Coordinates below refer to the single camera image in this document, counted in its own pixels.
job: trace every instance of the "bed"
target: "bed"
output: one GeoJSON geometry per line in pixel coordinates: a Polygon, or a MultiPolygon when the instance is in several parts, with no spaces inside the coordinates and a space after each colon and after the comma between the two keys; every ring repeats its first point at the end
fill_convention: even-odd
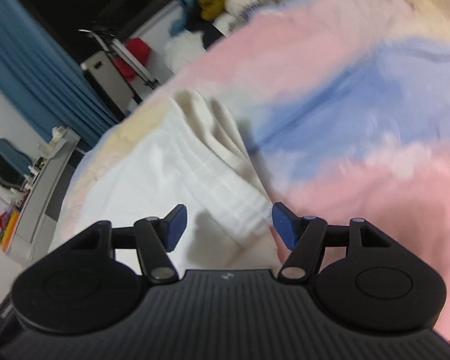
{"type": "Polygon", "coordinates": [[[277,201],[332,224],[367,218],[435,268],[447,285],[435,330],[450,341],[450,0],[259,10],[102,138],[52,248],[183,203],[180,273],[276,270],[277,201]]]}

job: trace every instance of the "fleece blanket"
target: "fleece blanket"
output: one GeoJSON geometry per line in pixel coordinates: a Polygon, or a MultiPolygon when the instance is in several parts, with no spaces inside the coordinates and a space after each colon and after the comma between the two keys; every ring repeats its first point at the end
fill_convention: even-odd
{"type": "MultiPolygon", "coordinates": [[[[260,12],[114,130],[65,201],[55,245],[103,215],[90,196],[119,180],[121,161],[164,128],[185,87],[228,107],[271,201],[330,223],[365,216],[439,271],[449,296],[436,329],[450,340],[450,189],[433,189],[450,188],[450,45],[397,42],[415,18],[406,0],[293,0],[260,12]],[[433,236],[424,209],[444,223],[433,236]]],[[[276,241],[271,253],[283,261],[276,241]]]]}

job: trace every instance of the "ribbed black surface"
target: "ribbed black surface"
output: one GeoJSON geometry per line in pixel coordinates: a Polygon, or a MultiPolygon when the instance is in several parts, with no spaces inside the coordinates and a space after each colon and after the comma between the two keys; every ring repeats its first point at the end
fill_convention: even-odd
{"type": "Polygon", "coordinates": [[[435,360],[450,346],[432,331],[369,337],[324,316],[308,292],[268,271],[189,271],[155,287],[135,312],[99,333],[54,337],[26,331],[10,360],[435,360]]]}

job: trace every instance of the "clothing pile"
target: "clothing pile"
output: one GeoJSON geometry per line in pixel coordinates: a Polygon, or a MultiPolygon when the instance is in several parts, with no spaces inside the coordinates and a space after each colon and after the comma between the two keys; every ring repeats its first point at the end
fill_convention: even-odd
{"type": "Polygon", "coordinates": [[[217,40],[243,27],[253,14],[284,0],[195,0],[187,12],[185,30],[165,45],[165,62],[178,73],[217,40]]]}

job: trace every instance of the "blue curtain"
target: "blue curtain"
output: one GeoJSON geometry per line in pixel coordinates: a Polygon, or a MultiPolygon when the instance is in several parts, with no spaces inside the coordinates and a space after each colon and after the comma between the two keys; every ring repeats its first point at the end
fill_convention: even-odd
{"type": "Polygon", "coordinates": [[[30,157],[18,150],[5,138],[0,138],[0,155],[22,176],[30,174],[30,169],[28,168],[32,165],[30,157]]]}
{"type": "Polygon", "coordinates": [[[0,90],[46,140],[66,125],[89,149],[118,121],[75,61],[18,0],[0,0],[0,90]]]}

